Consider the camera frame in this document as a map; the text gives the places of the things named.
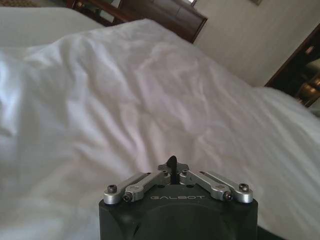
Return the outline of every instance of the metal bracket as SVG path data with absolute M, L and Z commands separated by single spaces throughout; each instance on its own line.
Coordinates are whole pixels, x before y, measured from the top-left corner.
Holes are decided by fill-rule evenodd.
M 154 185 L 167 185 L 170 183 L 170 174 L 168 171 L 153 172 L 140 180 L 139 182 L 129 185 L 125 188 L 122 199 L 125 202 L 135 202 L 144 198 L 145 192 Z
M 227 185 L 230 188 L 231 194 L 234 196 L 236 201 L 243 204 L 249 204 L 252 203 L 252 201 L 254 200 L 254 193 L 247 184 L 237 184 L 213 171 L 203 172 L 203 174 L 206 177 L 209 177 L 217 181 L 218 183 Z
M 119 203 L 122 199 L 122 196 L 125 193 L 126 187 L 140 181 L 141 179 L 143 179 L 147 175 L 148 175 L 147 173 L 139 172 L 139 173 L 133 175 L 132 177 L 128 178 L 127 180 L 121 182 L 119 185 L 117 185 L 114 188 L 113 192 L 108 191 L 108 189 L 106 189 L 103 194 L 104 203 L 105 204 Z
M 231 201 L 233 199 L 228 186 L 212 180 L 201 172 L 183 171 L 180 173 L 180 184 L 198 184 L 216 200 Z

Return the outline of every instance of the beige wall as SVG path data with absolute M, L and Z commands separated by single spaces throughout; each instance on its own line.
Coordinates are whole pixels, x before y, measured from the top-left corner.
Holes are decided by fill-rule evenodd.
M 198 0 L 209 19 L 196 40 L 207 55 L 263 86 L 320 23 L 320 0 Z

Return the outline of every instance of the screw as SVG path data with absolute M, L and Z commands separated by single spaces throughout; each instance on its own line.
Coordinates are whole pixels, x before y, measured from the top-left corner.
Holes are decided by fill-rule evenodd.
M 239 189 L 240 189 L 242 192 L 249 192 L 249 185 L 246 184 L 246 183 L 240 183 L 240 184 L 239 184 Z
M 226 191 L 226 192 L 223 194 L 223 200 L 229 202 L 229 201 L 232 201 L 232 199 L 234 199 L 234 197 L 232 196 L 231 192 Z
M 130 192 L 127 192 L 126 194 L 123 195 L 122 197 L 123 201 L 125 201 L 126 203 L 131 202 L 133 199 L 133 196 Z
M 114 194 L 117 192 L 117 185 L 111 184 L 106 188 L 108 194 Z

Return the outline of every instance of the wooden headboard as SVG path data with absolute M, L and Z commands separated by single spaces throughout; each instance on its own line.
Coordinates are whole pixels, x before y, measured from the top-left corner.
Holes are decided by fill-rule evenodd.
M 87 3 L 111 14 L 115 20 L 108 22 L 97 14 L 90 14 L 85 8 Z M 207 21 L 206 17 L 182 0 L 121 0 L 118 8 L 104 0 L 69 0 L 68 5 L 105 26 L 151 19 L 191 43 Z

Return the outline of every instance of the bed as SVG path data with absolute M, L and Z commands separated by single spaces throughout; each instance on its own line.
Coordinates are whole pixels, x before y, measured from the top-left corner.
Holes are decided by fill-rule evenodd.
M 18 12 L 41 24 L 17 35 L 12 20 L 0 37 L 1 240 L 99 239 L 106 185 L 171 155 L 248 183 L 264 229 L 319 238 L 320 122 L 299 103 L 151 20 L 102 28 L 70 9 L 0 8 L 1 33 Z M 53 16 L 69 27 L 51 32 Z

